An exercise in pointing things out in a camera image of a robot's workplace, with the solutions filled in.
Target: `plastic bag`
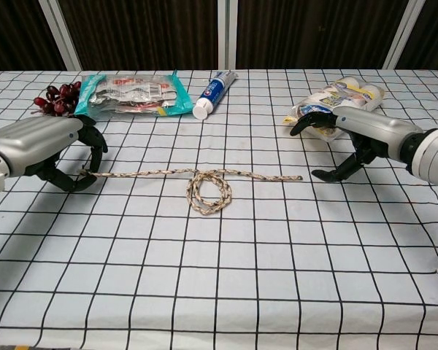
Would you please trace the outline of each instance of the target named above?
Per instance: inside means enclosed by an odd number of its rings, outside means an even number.
[[[351,106],[366,111],[376,109],[382,102],[385,91],[376,85],[368,84],[362,79],[345,77],[293,106],[284,123],[295,125],[310,112],[331,111],[337,106]],[[326,142],[331,142],[344,132],[338,128],[306,128],[306,132]]]
[[[171,116],[192,110],[190,96],[176,74],[98,74],[83,77],[74,113],[98,120],[101,112]]]

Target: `tablecloth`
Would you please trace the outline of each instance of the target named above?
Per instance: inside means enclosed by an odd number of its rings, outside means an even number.
[[[0,127],[34,116],[32,99],[49,84],[90,73],[0,72]],[[214,73],[178,76],[195,101]],[[185,175],[99,179],[73,194],[35,176],[8,179],[0,345],[438,349],[438,187],[386,159],[322,183],[310,171],[340,163],[350,140],[290,137],[283,124],[293,104],[351,75],[386,89],[377,112],[438,128],[438,71],[237,73],[204,121],[100,120],[109,145],[101,170],[234,168],[304,180],[226,176],[232,203],[204,217],[188,206]],[[58,167],[77,174],[88,156],[73,144]]]

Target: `braided rope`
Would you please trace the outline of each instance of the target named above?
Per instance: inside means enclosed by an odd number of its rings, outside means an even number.
[[[82,175],[93,175],[95,177],[111,177],[111,178],[130,178],[130,177],[141,177],[141,176],[151,176],[151,175],[172,175],[172,174],[184,174],[192,173],[193,177],[188,181],[187,186],[187,201],[188,204],[196,211],[202,213],[203,215],[214,214],[220,211],[222,208],[232,202],[232,189],[228,182],[221,176],[221,174],[246,176],[251,179],[268,181],[268,182],[278,182],[278,181],[301,181],[302,176],[264,176],[260,174],[255,174],[250,171],[238,171],[232,169],[214,169],[201,171],[193,168],[184,169],[173,169],[173,170],[149,170],[149,171],[138,171],[133,173],[92,173],[85,169],[81,170]],[[209,181],[215,184],[220,192],[220,198],[214,202],[206,201],[199,194],[199,189],[203,181]]]

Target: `dark brown curtain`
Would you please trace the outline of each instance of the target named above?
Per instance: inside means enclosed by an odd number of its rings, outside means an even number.
[[[239,0],[237,67],[381,68],[408,0]]]
[[[423,5],[397,68],[438,69],[438,0]]]
[[[0,71],[64,69],[38,0],[0,0]]]
[[[217,1],[60,0],[84,69],[214,69]]]

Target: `table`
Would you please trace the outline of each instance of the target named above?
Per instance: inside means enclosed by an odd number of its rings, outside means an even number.
[[[109,145],[102,171],[226,167],[304,181],[226,176],[232,203],[203,217],[185,199],[188,176],[99,179],[71,195],[35,176],[8,179],[0,345],[438,349],[438,187],[383,159],[322,183],[309,170],[333,168],[350,141],[292,138],[283,125],[292,104],[353,75],[386,89],[378,112],[438,128],[438,71],[237,72],[203,122],[98,122]],[[0,72],[0,127],[30,117],[50,83],[87,73]],[[178,71],[194,100],[211,74]],[[88,156],[74,144],[59,168],[76,174]]]

